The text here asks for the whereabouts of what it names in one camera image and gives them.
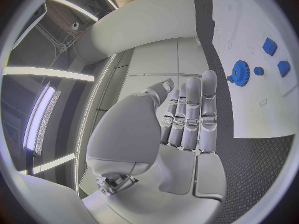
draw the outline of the white wall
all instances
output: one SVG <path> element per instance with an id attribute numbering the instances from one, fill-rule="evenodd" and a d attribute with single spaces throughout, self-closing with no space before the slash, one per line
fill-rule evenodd
<path id="1" fill-rule="evenodd" d="M 195 38 L 174 38 L 136 47 L 119 100 L 140 92 L 154 83 L 172 78 L 178 89 L 188 77 L 182 76 L 130 76 L 143 73 L 190 73 L 199 74 L 209 70 L 202 47 Z M 164 116 L 171 93 L 157 109 L 157 118 Z"/>

